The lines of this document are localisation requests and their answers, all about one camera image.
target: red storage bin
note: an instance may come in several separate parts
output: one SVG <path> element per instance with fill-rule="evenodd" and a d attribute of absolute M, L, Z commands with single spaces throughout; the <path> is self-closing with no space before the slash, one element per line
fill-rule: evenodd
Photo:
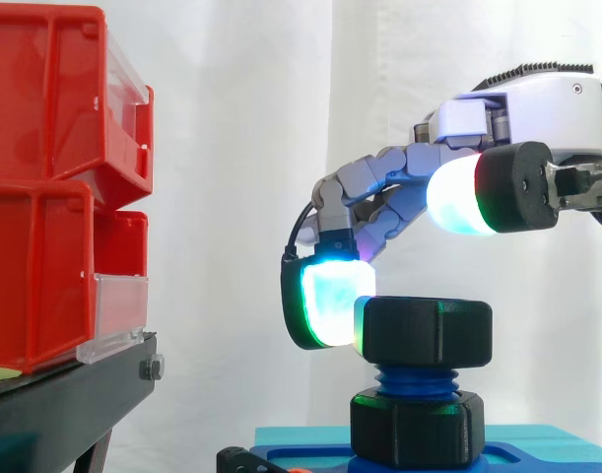
<path fill-rule="evenodd" d="M 0 179 L 82 180 L 107 209 L 149 195 L 153 101 L 99 8 L 0 4 Z"/>
<path fill-rule="evenodd" d="M 146 266 L 144 214 L 94 211 L 83 182 L 0 180 L 0 368 L 140 343 Z"/>

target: green light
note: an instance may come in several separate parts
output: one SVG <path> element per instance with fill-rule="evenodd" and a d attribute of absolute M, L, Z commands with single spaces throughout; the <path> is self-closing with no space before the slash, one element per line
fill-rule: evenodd
<path fill-rule="evenodd" d="M 474 174 L 480 155 L 459 158 L 436 170 L 428 184 L 428 212 L 443 229 L 456 234 L 492 235 L 482 218 Z"/>
<path fill-rule="evenodd" d="M 363 261 L 325 261 L 307 266 L 301 275 L 307 325 L 322 344 L 353 343 L 354 305 L 375 295 L 375 271 Z"/>

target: black hex nut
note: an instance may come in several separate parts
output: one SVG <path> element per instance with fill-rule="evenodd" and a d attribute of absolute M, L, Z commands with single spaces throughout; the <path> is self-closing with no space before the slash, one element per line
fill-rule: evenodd
<path fill-rule="evenodd" d="M 407 368 L 475 368 L 492 356 L 488 304 L 405 297 L 356 307 L 356 349 L 369 363 Z"/>
<path fill-rule="evenodd" d="M 456 391 L 453 401 L 388 397 L 376 388 L 351 401 L 355 454 L 391 468 L 466 468 L 485 447 L 482 399 Z"/>

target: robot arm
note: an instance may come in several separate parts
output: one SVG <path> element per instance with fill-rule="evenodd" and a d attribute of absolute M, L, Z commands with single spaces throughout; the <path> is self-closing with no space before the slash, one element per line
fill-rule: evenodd
<path fill-rule="evenodd" d="M 426 209 L 458 233 L 547 229 L 569 209 L 602 225 L 602 86 L 590 66 L 526 65 L 487 79 L 415 125 L 411 141 L 316 183 L 281 270 L 300 347 L 353 342 L 354 307 L 374 295 L 368 262 Z M 314 254 L 297 258 L 296 241 Z"/>
<path fill-rule="evenodd" d="M 591 72 L 557 63 L 520 66 L 444 102 L 413 127 L 413 143 L 320 179 L 311 198 L 316 213 L 305 220 L 299 242 L 350 247 L 343 239 L 353 233 L 360 259 L 371 261 L 423 213 L 428 184 L 443 165 L 481 153 L 498 159 L 507 145 L 525 142 L 549 149 L 544 166 L 534 162 L 543 169 L 533 171 L 544 173 L 544 200 L 555 215 L 602 212 L 602 89 Z M 532 228 L 539 226 L 502 231 Z"/>

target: white backdrop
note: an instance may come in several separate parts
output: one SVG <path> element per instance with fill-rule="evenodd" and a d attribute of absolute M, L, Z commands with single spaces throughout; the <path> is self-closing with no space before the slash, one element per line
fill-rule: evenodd
<path fill-rule="evenodd" d="M 214 471 L 255 427 L 345 424 L 372 383 L 350 348 L 297 349 L 279 259 L 315 181 L 407 140 L 432 107 L 524 61 L 602 63 L 602 2 L 99 1 L 156 91 L 150 321 L 156 393 L 106 472 Z M 495 359 L 464 372 L 488 422 L 602 443 L 602 233 L 584 216 L 489 239 L 424 216 L 376 261 L 383 294 L 485 300 Z"/>

